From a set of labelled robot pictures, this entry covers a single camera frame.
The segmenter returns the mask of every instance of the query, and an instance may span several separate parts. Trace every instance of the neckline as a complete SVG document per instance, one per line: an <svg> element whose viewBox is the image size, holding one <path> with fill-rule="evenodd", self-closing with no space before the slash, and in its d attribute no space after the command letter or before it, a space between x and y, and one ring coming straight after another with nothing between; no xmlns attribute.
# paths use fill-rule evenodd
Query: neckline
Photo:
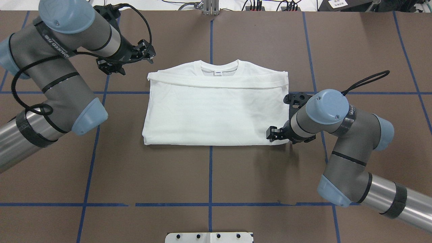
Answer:
<svg viewBox="0 0 432 243"><path fill-rule="evenodd" d="M200 60L200 61L194 62L194 65L195 65L195 70L197 72L197 76L205 76L206 77L206 75L204 75L204 73L202 71L202 68L210 70L210 71L229 71L229 70L232 70L234 68L237 68L237 70L235 71L235 73L233 75L221 76L221 77L239 76L243 72L243 63L241 60L238 60L238 59L233 61L233 62L230 62L228 64L224 64L224 65L213 65L213 64L209 64L209 63L206 63L206 62Z"/></svg>

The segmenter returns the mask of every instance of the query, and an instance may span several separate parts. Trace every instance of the table surface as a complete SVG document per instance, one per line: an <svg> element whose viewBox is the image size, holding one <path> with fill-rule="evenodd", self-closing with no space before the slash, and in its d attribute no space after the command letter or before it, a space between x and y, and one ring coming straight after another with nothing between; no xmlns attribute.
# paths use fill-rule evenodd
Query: table surface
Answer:
<svg viewBox="0 0 432 243"><path fill-rule="evenodd" d="M367 171L432 195L432 15L421 13L276 13L143 11L157 52L154 64L104 75L94 58L71 59L109 113L81 137L66 134L0 175L0 242L164 242L170 232L247 231L257 243L431 242L432 236L369 208L341 208L317 193L336 142L280 146L145 146L141 131L149 72L203 60L240 59L289 72L290 92L344 90L371 74L384 79L349 95L359 109L391 121L388 149ZM1 11L0 39L37 12ZM131 10L120 29L148 38ZM0 69L0 124L22 108ZM44 101L32 80L22 99Z"/></svg>

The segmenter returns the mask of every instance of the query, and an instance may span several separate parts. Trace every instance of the white mounting bracket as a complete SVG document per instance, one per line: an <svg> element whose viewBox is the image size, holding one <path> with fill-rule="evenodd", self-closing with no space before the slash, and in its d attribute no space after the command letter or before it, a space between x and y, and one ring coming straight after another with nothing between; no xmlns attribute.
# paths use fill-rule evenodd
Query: white mounting bracket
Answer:
<svg viewBox="0 0 432 243"><path fill-rule="evenodd" d="M204 15L219 15L219 0L202 0Z"/></svg>
<svg viewBox="0 0 432 243"><path fill-rule="evenodd" d="M169 233L165 243L253 243L254 234L248 232Z"/></svg>

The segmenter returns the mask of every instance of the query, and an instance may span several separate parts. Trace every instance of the folded shirt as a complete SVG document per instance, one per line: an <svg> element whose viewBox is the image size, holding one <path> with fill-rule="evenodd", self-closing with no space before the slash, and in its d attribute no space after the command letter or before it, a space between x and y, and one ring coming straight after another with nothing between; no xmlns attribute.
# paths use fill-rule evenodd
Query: folded shirt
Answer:
<svg viewBox="0 0 432 243"><path fill-rule="evenodd" d="M269 126L288 120L288 73L236 60L203 61L149 73L144 144L277 145Z"/></svg>

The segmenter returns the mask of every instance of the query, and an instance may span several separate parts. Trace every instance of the white floor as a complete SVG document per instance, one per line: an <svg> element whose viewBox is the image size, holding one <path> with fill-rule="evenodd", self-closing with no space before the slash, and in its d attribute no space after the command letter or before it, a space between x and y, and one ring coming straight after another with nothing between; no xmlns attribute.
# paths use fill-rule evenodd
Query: white floor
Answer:
<svg viewBox="0 0 432 243"><path fill-rule="evenodd" d="M198 0L167 0L173 2L194 2ZM295 0L298 2L299 7L302 11L317 11L317 1L316 0ZM162 0L90 0L92 5L103 5L111 3L129 3L132 6L140 10L177 10L182 3L165 3ZM226 8L230 10L240 11L245 3L244 0L219 0L219 7ZM0 0L0 10L38 10L38 0ZM263 0L263 6L266 11L275 11L278 2ZM430 12L426 4L417 4L417 9L424 12ZM190 10L193 7L185 7L184 10Z"/></svg>

